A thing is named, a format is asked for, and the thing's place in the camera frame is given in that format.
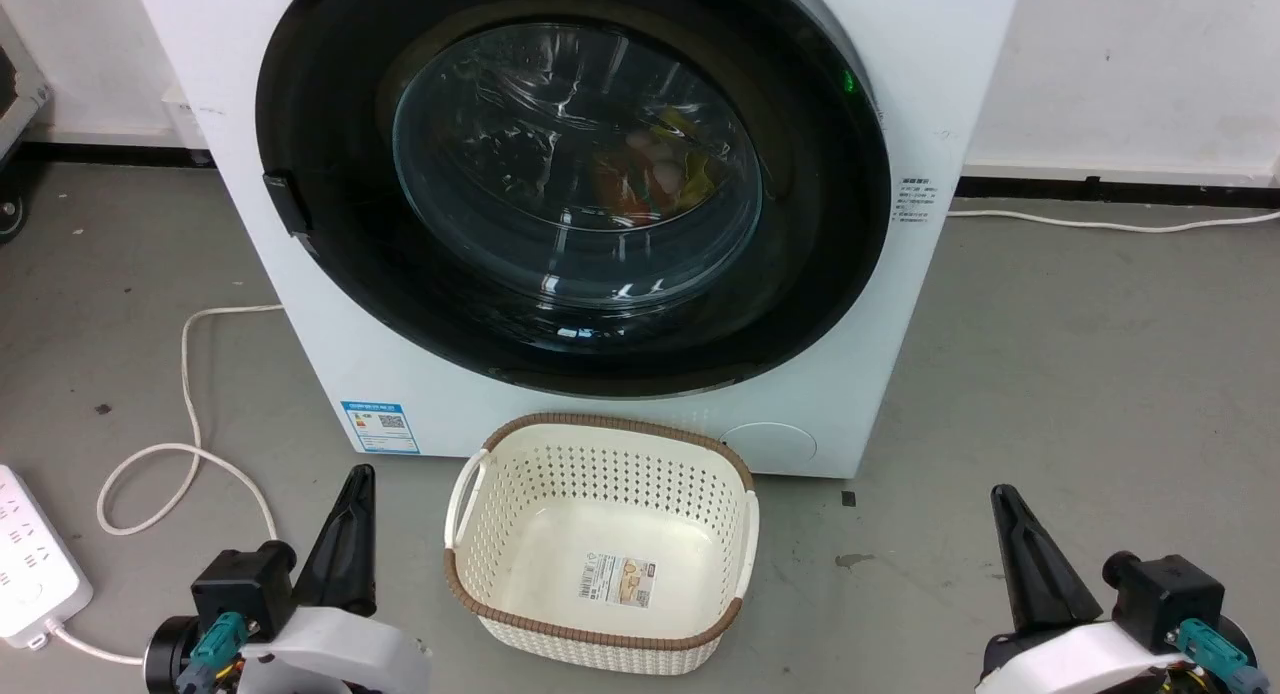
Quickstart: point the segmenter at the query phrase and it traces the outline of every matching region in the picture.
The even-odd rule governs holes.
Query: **black cart wheel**
[[[27,205],[22,195],[0,191],[0,245],[13,241],[27,225]]]

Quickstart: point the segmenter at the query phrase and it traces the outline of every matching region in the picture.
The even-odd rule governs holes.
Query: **gray concrete floor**
[[[1149,223],[1245,214],[997,204]],[[52,166],[31,207],[28,229],[0,248],[0,461],[93,584],[69,629],[137,654],[160,621],[192,611],[187,586],[215,553],[256,548],[265,531],[247,492],[215,469],[129,538],[99,530],[99,487],[133,451],[188,442],[183,320],[274,296],[214,173]],[[1103,606],[1107,554],[1181,553],[1226,584],[1228,611],[1280,668],[1277,251],[1277,227],[1139,237],[947,224],[859,476],[762,481],[746,607],[703,668],[663,685],[966,690],[987,639],[1010,626],[987,499],[1000,481],[1021,488]],[[278,314],[223,318],[201,325],[192,351],[206,446],[259,481],[283,538],[306,552],[362,460],[292,329]],[[379,618],[434,649],[431,690],[653,690],[493,640],[442,576],[461,462],[369,461],[380,478]],[[172,456],[136,470],[111,516],[148,516],[186,467]],[[845,488],[856,508],[841,506]],[[0,647],[0,680],[6,691],[142,690],[137,670],[60,643]]]

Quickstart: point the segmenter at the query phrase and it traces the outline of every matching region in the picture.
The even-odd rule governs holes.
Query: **power cord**
[[[1171,227],[1134,227],[1133,224],[1112,224],[1110,222],[1071,222],[1068,219],[1048,219],[1034,214],[1020,211],[996,210],[996,207],[983,207],[975,211],[951,211],[951,216],[1005,216],[1005,219],[1020,219],[1037,224],[1051,224],[1053,227],[1070,227],[1073,229],[1110,229],[1112,232],[1133,232],[1135,234],[1174,234],[1176,232],[1190,232],[1192,229],[1204,229],[1207,227],[1238,227],[1244,224],[1260,224],[1280,219],[1280,211],[1261,214],[1258,216],[1244,216],[1243,219],[1211,219],[1207,222],[1192,222],[1189,224],[1175,224]]]
[[[131,534],[137,534],[140,531],[150,529],[154,524],[156,524],[156,521],[160,521],[161,519],[165,517],[165,515],[173,511],[173,508],[178,504],[178,502],[182,501],[182,498],[187,494],[187,490],[191,489],[191,483],[195,481],[196,479],[196,472],[200,470],[200,460],[207,460],[230,472],[232,476],[239,479],[241,483],[243,483],[244,487],[248,488],[248,490],[253,494],[253,498],[257,501],[257,506],[262,511],[262,519],[266,520],[268,538],[278,539],[275,531],[275,519],[271,517],[271,508],[268,507],[266,498],[262,497],[262,492],[257,488],[256,484],[253,484],[253,480],[250,479],[247,474],[237,469],[237,466],[234,466],[233,464],[216,456],[215,453],[207,452],[201,448],[202,437],[200,433],[200,420],[196,417],[196,403],[192,403],[191,401],[191,373],[187,362],[188,359],[187,335],[191,333],[191,327],[196,321],[200,321],[206,316],[214,316],[221,314],[255,314],[261,311],[279,311],[283,309],[284,307],[282,305],[262,305],[256,307],[218,307],[218,309],[206,309],[204,311],[197,311],[196,314],[188,316],[187,323],[182,325],[182,399],[183,402],[187,403],[187,417],[191,419],[191,435],[195,444],[182,444],[182,443],[155,444],[133,453],[133,456],[120,462],[119,466],[115,466],[115,470],[106,478],[106,481],[102,483],[102,489],[100,490],[100,493],[97,493],[97,524],[99,526],[102,528],[104,531],[106,531],[108,534],[114,534],[115,537],[128,537]],[[106,497],[108,494],[111,493],[111,487],[115,485],[115,480],[118,480],[119,476],[124,474],[124,470],[133,466],[138,460],[142,460],[157,452],[189,453],[191,467],[187,470],[187,478],[182,481],[182,485],[178,487],[178,492],[169,499],[168,503],[165,503],[165,506],[160,507],[160,511],[152,515],[151,519],[147,519],[146,521],[142,521],[142,524],[138,524],[136,526],[128,526],[124,529],[111,525],[111,522],[106,521]],[[105,649],[99,649],[92,644],[87,644],[72,636],[61,622],[50,621],[47,624],[47,627],[54,636],[58,636],[59,639],[64,640],[72,647],[79,649],[81,652],[84,652],[86,654],[97,657],[100,659],[105,659],[108,662],[115,662],[118,665],[142,666],[142,657],[124,657],[123,654],[113,654],[111,652],[106,652]]]

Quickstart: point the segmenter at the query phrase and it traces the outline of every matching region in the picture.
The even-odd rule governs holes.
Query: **teal connector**
[[[1266,694],[1271,690],[1267,676],[1249,666],[1244,652],[1198,618],[1189,618],[1178,626],[1174,645],[1198,666],[1225,681],[1231,694]]]
[[[218,617],[191,650],[191,662],[174,681],[178,694],[211,693],[218,684],[218,672],[236,661],[247,640],[248,624],[244,617],[237,612]]]

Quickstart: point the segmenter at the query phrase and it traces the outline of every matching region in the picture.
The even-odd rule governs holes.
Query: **blue label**
[[[361,449],[375,455],[422,453],[399,405],[343,402],[342,408]]]

